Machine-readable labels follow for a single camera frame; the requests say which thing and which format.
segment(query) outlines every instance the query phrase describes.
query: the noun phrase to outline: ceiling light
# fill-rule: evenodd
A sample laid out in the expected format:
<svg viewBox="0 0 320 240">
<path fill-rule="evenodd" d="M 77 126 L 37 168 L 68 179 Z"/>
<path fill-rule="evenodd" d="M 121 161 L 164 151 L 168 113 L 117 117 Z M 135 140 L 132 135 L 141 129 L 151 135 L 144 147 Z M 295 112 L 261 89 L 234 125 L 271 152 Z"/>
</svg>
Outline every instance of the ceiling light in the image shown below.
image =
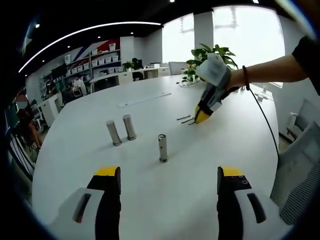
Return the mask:
<svg viewBox="0 0 320 240">
<path fill-rule="evenodd" d="M 122 25 L 122 24 L 145 24 L 145 25 L 158 25 L 160 26 L 161 23 L 157 23 L 157 22 L 147 22 L 147 21 L 121 21 L 121 22 L 112 22 L 112 23 L 105 23 L 105 24 L 100 24 L 100 25 L 96 25 L 96 26 L 90 26 L 75 32 L 72 32 L 68 35 L 65 35 L 61 38 L 59 38 L 58 40 L 55 40 L 54 42 L 50 43 L 49 45 L 45 46 L 44 48 L 42 48 L 40 51 L 38 51 L 35 55 L 33 55 L 18 71 L 19 73 L 33 60 L 35 59 L 36 56 L 38 56 L 40 53 L 42 53 L 44 50 L 50 48 L 52 45 L 60 42 L 63 39 L 66 39 L 72 35 L 90 30 L 90 29 L 96 29 L 96 28 L 100 28 L 100 27 L 106 27 L 106 26 L 112 26 L 112 25 Z"/>
</svg>

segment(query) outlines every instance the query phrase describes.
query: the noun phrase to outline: black ceiling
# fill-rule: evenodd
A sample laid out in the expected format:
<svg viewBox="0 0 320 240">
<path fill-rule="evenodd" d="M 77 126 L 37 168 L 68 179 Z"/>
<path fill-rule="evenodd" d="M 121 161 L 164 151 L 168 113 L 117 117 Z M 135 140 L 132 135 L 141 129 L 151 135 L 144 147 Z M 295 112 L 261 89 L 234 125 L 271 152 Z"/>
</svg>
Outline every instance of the black ceiling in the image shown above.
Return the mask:
<svg viewBox="0 0 320 240">
<path fill-rule="evenodd" d="M 35 53 L 53 41 L 72 32 L 106 23 L 125 21 L 144 21 L 165 24 L 173 19 L 189 13 L 203 13 L 211 7 L 234 4 L 253 4 L 252 0 L 30 0 L 7 5 L 11 17 L 4 22 L 4 32 L 8 39 L 6 50 L 10 50 L 8 69 L 17 77 L 18 70 Z M 273 1 L 259 0 L 259 5 L 274 8 L 280 15 L 288 15 Z M 46 62 L 64 54 L 70 49 L 89 43 L 107 40 L 113 37 L 130 36 L 144 37 L 161 26 L 154 25 L 116 25 L 88 30 L 53 45 L 37 56 L 22 72 L 25 75 L 41 67 L 42 59 Z M 26 47 L 24 55 L 21 46 L 28 31 L 32 39 Z"/>
</svg>

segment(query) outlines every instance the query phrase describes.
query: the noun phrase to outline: black sleeve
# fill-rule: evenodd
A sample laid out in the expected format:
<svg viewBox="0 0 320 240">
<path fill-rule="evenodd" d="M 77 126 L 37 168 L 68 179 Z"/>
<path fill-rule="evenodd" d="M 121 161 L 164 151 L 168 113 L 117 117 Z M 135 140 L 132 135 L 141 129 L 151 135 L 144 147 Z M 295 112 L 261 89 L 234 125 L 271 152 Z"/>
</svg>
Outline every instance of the black sleeve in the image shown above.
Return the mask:
<svg viewBox="0 0 320 240">
<path fill-rule="evenodd" d="M 307 38 L 301 38 L 292 55 L 311 80 L 320 96 L 320 44 Z"/>
</svg>

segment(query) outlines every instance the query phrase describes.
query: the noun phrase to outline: window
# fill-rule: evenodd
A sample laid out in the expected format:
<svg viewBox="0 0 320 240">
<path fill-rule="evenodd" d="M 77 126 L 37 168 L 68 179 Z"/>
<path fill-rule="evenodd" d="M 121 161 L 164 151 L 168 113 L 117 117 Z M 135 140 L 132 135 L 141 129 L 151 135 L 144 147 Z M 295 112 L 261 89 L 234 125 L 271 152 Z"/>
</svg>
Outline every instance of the window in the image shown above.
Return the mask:
<svg viewBox="0 0 320 240">
<path fill-rule="evenodd" d="M 238 66 L 265 63 L 285 55 L 280 20 L 274 10 L 258 6 L 213 8 L 213 42 L 228 47 Z M 282 82 L 272 82 L 282 88 Z"/>
<path fill-rule="evenodd" d="M 162 29 L 162 61 L 186 62 L 193 59 L 195 48 L 194 15 L 189 14 L 166 23 Z"/>
</svg>

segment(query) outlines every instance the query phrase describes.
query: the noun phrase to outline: metal cylinder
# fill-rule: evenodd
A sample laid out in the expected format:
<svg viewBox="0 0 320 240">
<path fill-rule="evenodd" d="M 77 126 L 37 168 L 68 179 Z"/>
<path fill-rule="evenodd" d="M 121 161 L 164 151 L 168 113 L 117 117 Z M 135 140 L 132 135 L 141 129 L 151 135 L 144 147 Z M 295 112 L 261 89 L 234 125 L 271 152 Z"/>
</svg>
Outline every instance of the metal cylinder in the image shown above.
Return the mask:
<svg viewBox="0 0 320 240">
<path fill-rule="evenodd" d="M 110 121 L 107 121 L 105 124 L 109 130 L 113 145 L 119 146 L 120 144 L 122 144 L 122 141 L 120 140 L 117 129 L 116 129 L 115 122 L 110 120 Z"/>
<path fill-rule="evenodd" d="M 164 134 L 160 134 L 158 136 L 158 142 L 159 142 L 159 151 L 160 151 L 160 162 L 166 163 L 168 161 L 168 155 L 167 155 L 167 136 Z"/>
<path fill-rule="evenodd" d="M 123 122 L 125 125 L 126 133 L 128 135 L 128 137 L 127 137 L 128 140 L 130 140 L 130 141 L 135 140 L 137 138 L 137 135 L 135 133 L 134 125 L 132 123 L 132 119 L 131 119 L 130 114 L 123 116 Z"/>
</svg>

